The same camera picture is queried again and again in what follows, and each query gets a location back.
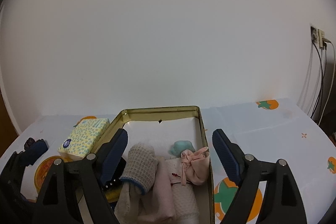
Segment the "silver screw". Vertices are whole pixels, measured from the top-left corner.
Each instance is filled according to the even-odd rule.
[[[285,166],[287,164],[287,162],[283,159],[280,159],[279,164],[282,165],[282,166]]]
[[[55,159],[54,160],[54,164],[55,165],[60,165],[62,163],[62,160],[61,159]]]
[[[88,160],[94,160],[94,159],[96,158],[96,155],[93,154],[93,153],[90,153],[90,154],[88,154],[88,155],[86,156],[86,158],[87,158]]]
[[[248,161],[252,161],[252,160],[254,160],[254,156],[251,155],[251,154],[246,154],[245,159],[247,159]]]

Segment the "open box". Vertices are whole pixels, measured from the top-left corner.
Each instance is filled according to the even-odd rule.
[[[92,153],[96,153],[103,143],[109,142],[119,128],[128,132],[128,145],[123,154],[125,159],[129,149],[138,142],[152,145],[156,155],[163,156],[166,160],[172,157],[168,151],[175,141],[189,140],[196,150],[208,146],[201,111],[197,106],[123,110],[96,143]],[[194,186],[194,193],[199,207],[199,223],[213,224],[215,218],[211,164],[207,183]]]

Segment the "electrical outlet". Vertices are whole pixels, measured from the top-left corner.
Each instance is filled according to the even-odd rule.
[[[311,34],[311,42],[315,43],[316,45],[319,44],[319,36],[318,36],[318,29],[314,26],[310,26],[310,34]]]
[[[320,45],[320,48],[323,48],[323,38],[324,38],[324,31],[318,29],[318,39],[319,39],[319,45]]]

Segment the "yellow tissue package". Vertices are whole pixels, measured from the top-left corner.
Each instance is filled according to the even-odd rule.
[[[107,118],[82,120],[58,148],[58,153],[71,160],[85,158],[109,125]]]

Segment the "blue trim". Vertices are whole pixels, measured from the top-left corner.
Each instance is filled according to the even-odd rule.
[[[129,182],[129,183],[132,183],[135,186],[137,186],[140,189],[140,191],[141,191],[141,195],[145,195],[146,194],[145,187],[140,182],[138,182],[137,180],[135,180],[133,178],[129,178],[129,177],[120,177],[120,180],[122,182]]]

